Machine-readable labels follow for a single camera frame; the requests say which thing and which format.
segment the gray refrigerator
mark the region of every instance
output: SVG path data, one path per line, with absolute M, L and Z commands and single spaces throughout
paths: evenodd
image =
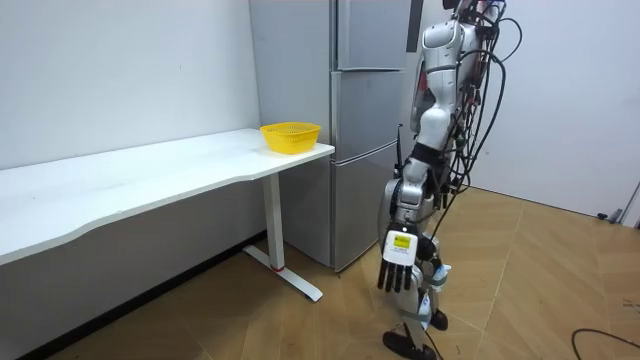
M 284 239 L 339 271 L 377 240 L 393 177 L 411 0 L 250 0 L 263 124 L 312 122 L 336 152 L 281 173 Z

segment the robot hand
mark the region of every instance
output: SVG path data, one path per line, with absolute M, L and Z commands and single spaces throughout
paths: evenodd
M 404 228 L 404 231 L 387 232 L 378 275 L 378 289 L 382 289 L 384 285 L 387 292 L 393 288 L 399 293 L 403 282 L 405 290 L 411 289 L 411 272 L 416 259 L 418 237 L 406 231 L 407 228 Z

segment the wooden floor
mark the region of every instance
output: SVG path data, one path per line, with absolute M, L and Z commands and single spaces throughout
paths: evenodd
M 575 359 L 580 327 L 640 342 L 640 231 L 472 189 L 438 237 L 453 266 L 441 296 L 450 328 L 429 333 L 445 359 Z M 53 358 L 398 359 L 380 340 L 400 322 L 375 287 L 375 249 L 340 275 L 285 253 L 324 292 L 318 303 L 239 254 Z M 583 359 L 640 359 L 593 334 L 578 347 Z

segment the desk top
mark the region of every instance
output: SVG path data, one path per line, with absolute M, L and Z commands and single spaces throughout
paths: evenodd
M 99 226 L 327 156 L 283 155 L 242 129 L 0 171 L 0 265 Z

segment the baseboard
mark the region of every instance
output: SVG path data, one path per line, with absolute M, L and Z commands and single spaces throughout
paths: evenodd
M 147 304 L 148 302 L 160 297 L 161 295 L 175 289 L 176 287 L 184 284 L 185 282 L 193 279 L 194 277 L 202 274 L 203 272 L 211 269 L 215 265 L 223 262 L 231 256 L 239 253 L 245 246 L 254 245 L 258 241 L 267 237 L 267 231 L 263 230 L 245 241 L 221 252 L 220 254 L 207 259 L 200 264 L 192 267 L 185 272 L 174 276 L 173 278 L 157 285 L 142 294 L 134 297 L 133 299 L 116 306 L 115 308 L 107 311 L 106 313 L 89 320 L 88 322 L 78 326 L 77 328 L 58 336 L 57 338 L 49 341 L 48 343 L 38 347 L 35 350 L 21 356 L 18 360 L 31 360 L 31 359 L 46 359 L 53 354 L 61 351 L 62 349 L 82 340 L 83 338 L 91 335 L 92 333 L 102 329 L 103 327 L 111 324 L 119 318 L 129 314 L 137 308 Z

